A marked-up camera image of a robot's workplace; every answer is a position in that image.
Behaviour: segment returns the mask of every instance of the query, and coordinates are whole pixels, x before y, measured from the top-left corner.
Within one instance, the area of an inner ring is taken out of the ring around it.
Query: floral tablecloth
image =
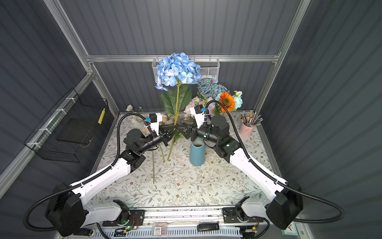
[[[239,114],[233,112],[232,116],[236,126],[239,127]],[[122,122],[121,151],[125,149],[123,139],[127,132],[133,128],[142,129],[142,126],[143,123],[131,120],[131,117]],[[116,131],[115,128],[98,169],[110,164],[115,158]],[[230,135],[236,138],[231,123]],[[241,139],[247,151],[272,171],[257,130],[253,131],[251,137],[241,137]],[[231,205],[236,204],[244,196],[262,197],[262,190],[245,173],[219,158],[213,149],[206,147],[205,163],[195,167],[189,161],[190,140],[179,139],[174,144],[170,159],[167,160],[170,143],[168,147],[162,144],[165,162],[159,149],[146,152],[144,154],[146,159],[138,169],[103,189],[91,199],[90,203],[108,203],[120,199],[129,207]]]

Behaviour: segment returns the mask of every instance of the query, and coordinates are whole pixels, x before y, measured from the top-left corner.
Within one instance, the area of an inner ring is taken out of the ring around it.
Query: orange sunflower
[[[219,102],[222,103],[228,111],[231,111],[236,106],[235,101],[233,100],[233,97],[230,94],[228,94],[228,92],[222,93],[222,95],[220,96]]]

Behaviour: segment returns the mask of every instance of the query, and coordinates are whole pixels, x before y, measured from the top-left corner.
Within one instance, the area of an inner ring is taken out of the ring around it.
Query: black cable
[[[150,149],[148,151],[154,151],[154,150],[157,150],[158,148],[159,148],[159,145],[156,148],[152,148],[152,149]]]
[[[97,223],[97,227],[98,227],[99,232],[101,233],[101,235],[102,235],[105,239],[110,239],[110,237],[108,237],[108,236],[104,233],[104,231],[102,230],[102,228],[101,228],[101,226],[100,226],[99,223]]]
[[[84,184],[87,184],[88,182],[98,178],[99,176],[103,175],[104,173],[106,173],[108,170],[112,169],[112,166],[114,166],[117,161],[118,161],[118,158],[119,158],[119,155],[120,155],[120,150],[121,150],[121,146],[120,146],[120,127],[121,127],[121,123],[122,123],[122,120],[130,115],[135,115],[135,116],[138,116],[138,117],[141,117],[144,122],[145,122],[145,125],[148,126],[150,125],[148,122],[145,121],[145,117],[143,117],[142,115],[140,114],[137,114],[137,113],[127,113],[125,114],[124,116],[122,116],[122,118],[120,119],[120,121],[118,122],[118,126],[117,126],[117,155],[115,156],[115,159],[114,161],[112,162],[111,166],[108,166],[107,168],[105,168],[104,170],[102,170],[101,172],[99,172],[98,174],[94,175],[93,177],[83,181],[82,183],[79,183],[79,184],[76,184],[74,186],[71,186],[71,187],[68,187],[67,189],[63,189],[63,190],[60,190],[58,192],[55,192],[55,193],[52,193],[42,199],[40,199],[39,201],[35,202],[25,213],[24,215],[24,218],[23,218],[23,224],[24,226],[31,230],[31,231],[40,231],[40,232],[44,232],[44,231],[54,231],[56,230],[55,227],[48,227],[48,228],[42,228],[42,227],[37,227],[37,226],[33,226],[30,222],[29,222],[29,216],[30,214],[32,213],[32,211],[37,207],[39,206],[40,204],[42,204],[43,202],[51,199],[52,197],[55,197],[55,196],[58,196],[60,194],[63,194],[63,193],[66,193],[66,192],[69,192],[73,189],[76,189],[78,187],[81,187],[82,185]]]
[[[333,216],[331,218],[325,218],[325,219],[294,219],[295,222],[299,222],[299,223],[330,223],[330,222],[334,222],[334,221],[338,221],[340,220],[341,218],[343,218],[343,216],[345,215],[345,211],[337,204],[331,202],[331,201],[328,201],[326,199],[323,199],[323,198],[320,198],[320,197],[316,197],[316,196],[313,196],[313,195],[310,195],[310,194],[307,194],[307,193],[304,193],[304,192],[301,192],[301,191],[298,191],[286,184],[283,184],[282,182],[278,181],[277,179],[275,179],[274,177],[272,177],[271,175],[269,175],[266,171],[264,171],[260,166],[258,166],[252,159],[251,159],[251,156],[248,154],[247,150],[245,149],[245,146],[243,144],[243,141],[241,140],[240,136],[239,136],[239,133],[236,129],[236,126],[235,126],[235,123],[230,115],[230,113],[228,112],[228,110],[225,108],[225,106],[220,103],[219,101],[215,101],[215,100],[211,100],[209,101],[207,104],[206,104],[206,108],[208,107],[208,105],[210,103],[217,103],[219,104],[228,114],[228,117],[230,118],[230,121],[232,123],[232,127],[233,127],[233,131],[235,132],[237,138],[238,138],[238,141],[239,141],[239,144],[240,146],[242,147],[243,151],[244,151],[244,154],[245,156],[248,158],[249,162],[251,162],[251,164],[253,166],[255,166],[255,168],[257,170],[259,170],[262,174],[264,174],[265,176],[267,176],[270,180],[272,180],[273,182],[277,183],[278,185],[290,190],[290,191],[293,191],[294,193],[297,193],[297,194],[300,194],[304,197],[307,197],[307,198],[310,198],[310,199],[313,199],[317,202],[321,202],[321,203],[324,203],[324,204],[327,204],[331,207],[334,207],[335,209],[337,209],[340,214],[338,214],[337,216]]]
[[[267,218],[262,218],[262,219],[263,219],[264,221],[266,221],[266,223],[267,223],[267,227],[266,227],[260,234],[256,235],[256,236],[255,236],[254,238],[252,238],[252,239],[257,239],[257,238],[261,237],[261,236],[264,235],[264,233],[266,233],[267,230],[269,229],[270,223],[269,223],[268,219],[267,219]]]
[[[208,148],[213,148],[211,146],[209,146],[204,140],[203,140],[204,144],[208,147]]]

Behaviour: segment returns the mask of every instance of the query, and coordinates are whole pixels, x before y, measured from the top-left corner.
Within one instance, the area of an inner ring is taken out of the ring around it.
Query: gray wall panel
[[[139,106],[144,111],[160,111],[160,94],[155,88],[151,63],[96,62],[108,90],[113,95],[121,111],[131,104],[135,111]],[[223,62],[220,64],[219,83],[233,94],[243,91],[241,109],[252,109],[258,99],[270,68],[271,62]],[[191,86],[193,96],[196,87]]]
[[[94,84],[90,84],[84,95],[100,97]],[[53,238],[56,231],[32,232],[23,226],[26,210],[37,200],[52,193],[58,184],[67,185],[87,177],[100,153],[114,117],[106,111],[102,124],[89,145],[85,159],[80,163],[49,161],[34,156],[16,181],[0,199],[0,238]],[[44,213],[47,203],[37,207],[30,222],[35,226],[50,227]]]
[[[91,55],[277,54],[298,0],[60,1]]]
[[[0,2],[0,173],[85,75],[43,1]]]
[[[382,2],[312,1],[262,108],[283,176],[343,206],[315,238],[378,238]],[[334,210],[305,201],[310,218]],[[346,230],[357,223],[357,232]]]

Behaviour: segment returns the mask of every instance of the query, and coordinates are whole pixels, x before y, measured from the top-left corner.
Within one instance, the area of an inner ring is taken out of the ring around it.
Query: green leaf
[[[165,112],[175,115],[176,112],[176,95],[178,90],[164,91],[160,95],[160,104]],[[179,87],[179,100],[178,100],[178,111],[186,108],[188,103],[191,101],[191,89],[188,84],[182,84]]]

